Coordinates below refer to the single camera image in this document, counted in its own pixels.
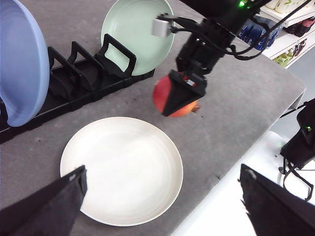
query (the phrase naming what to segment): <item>green light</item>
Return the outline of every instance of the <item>green light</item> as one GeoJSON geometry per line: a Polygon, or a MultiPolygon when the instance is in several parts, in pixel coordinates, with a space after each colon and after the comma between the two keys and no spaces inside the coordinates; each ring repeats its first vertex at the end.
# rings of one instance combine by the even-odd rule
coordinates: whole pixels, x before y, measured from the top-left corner
{"type": "Polygon", "coordinates": [[[238,4],[239,7],[243,7],[245,6],[245,3],[243,1],[240,1],[240,3],[238,4]]]}

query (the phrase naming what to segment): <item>pomegranate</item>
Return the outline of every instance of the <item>pomegranate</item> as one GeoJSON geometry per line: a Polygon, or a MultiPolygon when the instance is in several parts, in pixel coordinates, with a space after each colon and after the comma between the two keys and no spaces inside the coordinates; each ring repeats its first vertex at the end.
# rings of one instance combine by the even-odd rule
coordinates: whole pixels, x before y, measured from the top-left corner
{"type": "MultiPolygon", "coordinates": [[[[153,102],[155,107],[159,112],[164,111],[164,107],[166,104],[166,101],[168,99],[168,95],[171,91],[171,81],[168,77],[168,75],[162,77],[155,86],[154,92],[153,92],[153,102]]],[[[174,112],[170,115],[170,117],[182,117],[190,112],[197,112],[200,109],[200,106],[197,104],[197,101],[194,101],[183,108],[179,109],[178,111],[174,112]]]]}

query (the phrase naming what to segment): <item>green plate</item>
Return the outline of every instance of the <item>green plate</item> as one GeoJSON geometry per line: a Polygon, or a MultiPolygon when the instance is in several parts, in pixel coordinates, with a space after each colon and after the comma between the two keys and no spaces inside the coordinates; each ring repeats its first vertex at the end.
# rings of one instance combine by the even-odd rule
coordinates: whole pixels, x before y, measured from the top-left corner
{"type": "MultiPolygon", "coordinates": [[[[106,33],[137,56],[132,75],[143,75],[159,66],[168,55],[174,34],[166,38],[151,35],[153,19],[161,13],[173,15],[166,0],[118,0],[105,17],[101,43],[106,33]]],[[[112,45],[105,56],[125,71],[129,59],[112,45]]]]}

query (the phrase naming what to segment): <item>black dish rack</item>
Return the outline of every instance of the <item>black dish rack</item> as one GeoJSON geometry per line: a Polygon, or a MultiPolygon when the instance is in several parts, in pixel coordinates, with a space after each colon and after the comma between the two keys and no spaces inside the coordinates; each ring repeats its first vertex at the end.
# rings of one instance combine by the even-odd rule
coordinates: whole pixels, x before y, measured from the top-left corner
{"type": "Polygon", "coordinates": [[[49,120],[150,78],[155,72],[152,70],[140,76],[132,76],[136,56],[109,34],[105,35],[103,46],[94,57],[75,41],[72,42],[71,55],[68,59],[53,47],[48,48],[48,56],[50,64],[48,94],[40,112],[31,121],[20,127],[10,127],[7,123],[5,104],[0,98],[0,144],[49,120]],[[110,44],[129,58],[125,71],[105,57],[110,44]],[[78,54],[84,59],[75,62],[78,54]],[[61,66],[52,69],[55,60],[61,66]]]}

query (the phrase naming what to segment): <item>shelf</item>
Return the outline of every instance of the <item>shelf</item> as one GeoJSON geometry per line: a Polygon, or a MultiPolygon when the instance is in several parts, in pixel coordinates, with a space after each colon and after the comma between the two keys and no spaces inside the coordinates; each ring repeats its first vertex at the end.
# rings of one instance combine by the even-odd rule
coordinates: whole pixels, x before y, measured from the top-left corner
{"type": "Polygon", "coordinates": [[[309,52],[313,47],[315,47],[315,34],[312,34],[310,37],[308,37],[306,41],[306,46],[303,51],[297,57],[294,57],[285,68],[288,69],[294,63],[296,63],[305,53],[309,52]]]}
{"type": "MultiPolygon", "coordinates": [[[[279,22],[282,20],[285,16],[287,16],[289,13],[280,14],[276,12],[275,10],[269,9],[266,6],[263,6],[261,8],[260,16],[269,18],[275,22],[279,22]]],[[[304,7],[297,13],[295,13],[293,16],[291,16],[289,19],[287,19],[283,26],[289,27],[291,25],[294,25],[295,23],[298,23],[300,21],[303,21],[307,18],[310,18],[312,16],[315,16],[315,5],[310,7],[304,7]]]]}
{"type": "Polygon", "coordinates": [[[270,59],[274,59],[280,56],[282,53],[285,53],[286,51],[295,47],[295,45],[299,44],[304,39],[308,39],[309,37],[313,36],[314,34],[315,26],[313,26],[311,30],[302,37],[297,37],[294,34],[289,34],[282,30],[274,44],[270,48],[266,49],[263,54],[270,59]]]}

